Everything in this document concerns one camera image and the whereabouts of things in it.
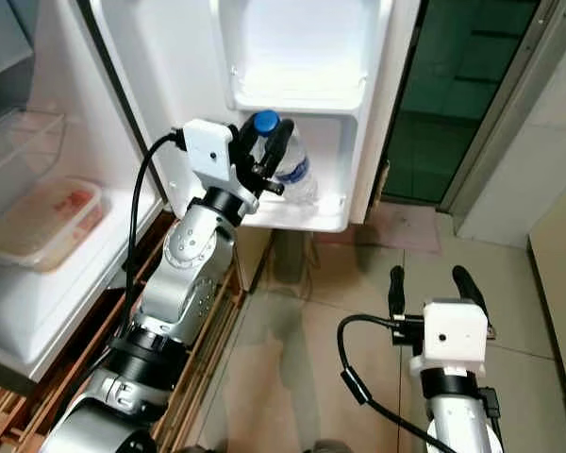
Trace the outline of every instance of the green glass door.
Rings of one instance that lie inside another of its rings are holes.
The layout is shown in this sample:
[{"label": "green glass door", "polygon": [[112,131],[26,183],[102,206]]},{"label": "green glass door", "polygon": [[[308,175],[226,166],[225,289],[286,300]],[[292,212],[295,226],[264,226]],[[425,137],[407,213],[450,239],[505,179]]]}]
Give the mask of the green glass door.
[{"label": "green glass door", "polygon": [[538,0],[429,0],[387,139],[384,196],[439,204]]}]

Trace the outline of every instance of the bottle label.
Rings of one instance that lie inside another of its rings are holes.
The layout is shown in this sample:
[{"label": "bottle label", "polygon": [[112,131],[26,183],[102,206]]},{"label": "bottle label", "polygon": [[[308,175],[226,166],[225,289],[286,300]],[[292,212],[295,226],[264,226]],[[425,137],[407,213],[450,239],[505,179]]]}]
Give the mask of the bottle label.
[{"label": "bottle label", "polygon": [[308,173],[309,167],[310,160],[308,160],[308,156],[306,156],[304,160],[297,164],[297,166],[291,173],[287,173],[286,175],[278,175],[276,176],[276,178],[283,184],[294,184],[301,180],[306,175],[306,173]]}]

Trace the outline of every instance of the plastic container lid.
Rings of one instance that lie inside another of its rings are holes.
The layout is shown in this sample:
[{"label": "plastic container lid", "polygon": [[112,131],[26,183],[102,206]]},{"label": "plastic container lid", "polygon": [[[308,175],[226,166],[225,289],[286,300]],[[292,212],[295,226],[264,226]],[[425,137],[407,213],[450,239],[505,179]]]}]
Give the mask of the plastic container lid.
[{"label": "plastic container lid", "polygon": [[279,124],[279,115],[274,110],[262,110],[254,117],[254,129],[258,135],[268,137]]},{"label": "plastic container lid", "polygon": [[97,208],[101,194],[73,178],[38,184],[0,218],[0,259],[34,266]]}]

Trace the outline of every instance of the refrigerator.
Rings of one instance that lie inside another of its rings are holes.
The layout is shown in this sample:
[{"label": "refrigerator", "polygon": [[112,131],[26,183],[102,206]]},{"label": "refrigerator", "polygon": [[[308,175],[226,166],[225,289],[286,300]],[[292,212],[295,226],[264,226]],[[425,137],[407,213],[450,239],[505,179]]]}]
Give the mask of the refrigerator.
[{"label": "refrigerator", "polygon": [[[266,193],[244,225],[334,232],[363,222],[418,8],[419,0],[39,0],[29,96],[0,118],[0,215],[39,182],[74,176],[100,187],[103,218],[50,272],[0,262],[0,367],[40,380],[121,268],[143,152],[193,118],[240,126],[274,109],[298,127],[316,202]],[[182,217],[204,192],[173,145],[154,163],[139,237],[166,204]]]}]

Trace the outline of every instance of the wooden crate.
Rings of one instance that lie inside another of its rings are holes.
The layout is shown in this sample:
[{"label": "wooden crate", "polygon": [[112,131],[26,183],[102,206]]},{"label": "wooden crate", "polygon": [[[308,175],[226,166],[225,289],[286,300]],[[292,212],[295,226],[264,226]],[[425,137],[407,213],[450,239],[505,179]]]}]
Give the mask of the wooden crate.
[{"label": "wooden crate", "polygon": [[[172,214],[161,214],[139,244],[137,256],[141,265],[134,269],[137,298],[158,265],[165,233],[174,220]],[[172,393],[169,409],[153,429],[160,452],[173,451],[184,444],[237,318],[244,292],[235,269],[231,265],[225,274]],[[18,453],[35,453],[40,449],[67,389],[103,351],[119,323],[123,304],[122,290],[106,290],[32,394],[18,395],[0,387],[0,451],[7,445]]]}]

